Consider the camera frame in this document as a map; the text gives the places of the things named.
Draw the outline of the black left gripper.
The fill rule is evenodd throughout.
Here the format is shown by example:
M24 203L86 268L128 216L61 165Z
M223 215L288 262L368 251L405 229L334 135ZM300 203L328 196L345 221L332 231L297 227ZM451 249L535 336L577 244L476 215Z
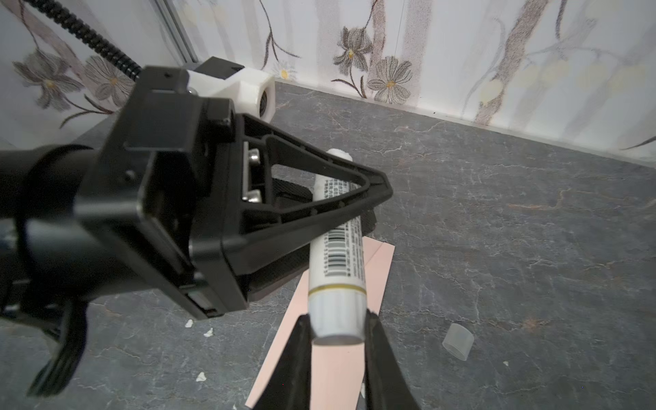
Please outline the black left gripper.
M195 95L188 71L142 71L80 183L73 215L133 276L208 319L302 274L313 239L393 189L384 172L238 114L231 99ZM315 200L309 188L275 179L275 166L352 188Z

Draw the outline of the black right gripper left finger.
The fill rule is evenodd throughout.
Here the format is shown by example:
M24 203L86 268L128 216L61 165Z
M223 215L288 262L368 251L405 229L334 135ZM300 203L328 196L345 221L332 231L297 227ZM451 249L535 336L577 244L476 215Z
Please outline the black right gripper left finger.
M308 314L298 317L254 410L309 410L313 331Z

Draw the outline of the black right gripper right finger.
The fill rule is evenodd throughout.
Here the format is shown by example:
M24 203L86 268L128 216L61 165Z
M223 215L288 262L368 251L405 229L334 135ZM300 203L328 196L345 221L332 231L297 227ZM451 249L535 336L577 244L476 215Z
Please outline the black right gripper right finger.
M365 390L367 409L419 410L379 316L368 310L365 324Z

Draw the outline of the pink paper envelope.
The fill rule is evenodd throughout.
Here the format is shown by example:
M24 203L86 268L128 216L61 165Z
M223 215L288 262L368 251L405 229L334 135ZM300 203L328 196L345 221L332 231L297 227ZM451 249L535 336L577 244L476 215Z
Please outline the pink paper envelope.
M367 283L367 307L380 311L389 277L395 246L364 237L364 261ZM254 408L263 393L292 333L297 318L307 314L309 274L302 274L283 321L246 401ZM364 345L314 346L312 352L312 409L355 410L364 392Z

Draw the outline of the clear glue stick cap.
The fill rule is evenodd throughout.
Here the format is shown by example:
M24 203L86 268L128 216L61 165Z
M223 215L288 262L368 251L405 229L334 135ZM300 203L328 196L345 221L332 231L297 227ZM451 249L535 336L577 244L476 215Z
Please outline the clear glue stick cap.
M475 337L464 326L452 323L446 333L442 346L458 360L467 361Z

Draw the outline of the white glue stick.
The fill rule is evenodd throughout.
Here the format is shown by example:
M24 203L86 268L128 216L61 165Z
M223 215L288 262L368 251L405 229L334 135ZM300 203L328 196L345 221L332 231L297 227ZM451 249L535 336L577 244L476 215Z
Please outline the white glue stick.
M367 287L361 218L311 242L307 302L315 344L365 342Z

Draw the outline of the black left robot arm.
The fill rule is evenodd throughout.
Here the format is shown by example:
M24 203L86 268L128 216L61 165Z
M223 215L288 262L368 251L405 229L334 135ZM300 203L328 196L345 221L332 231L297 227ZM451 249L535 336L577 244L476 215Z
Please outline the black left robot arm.
M1 154L1 316L57 344L30 396L67 387L99 297L157 289L220 317L305 270L316 237L374 228L387 176L273 127L268 73L217 57L142 68L59 2L32 6L135 85L99 150Z

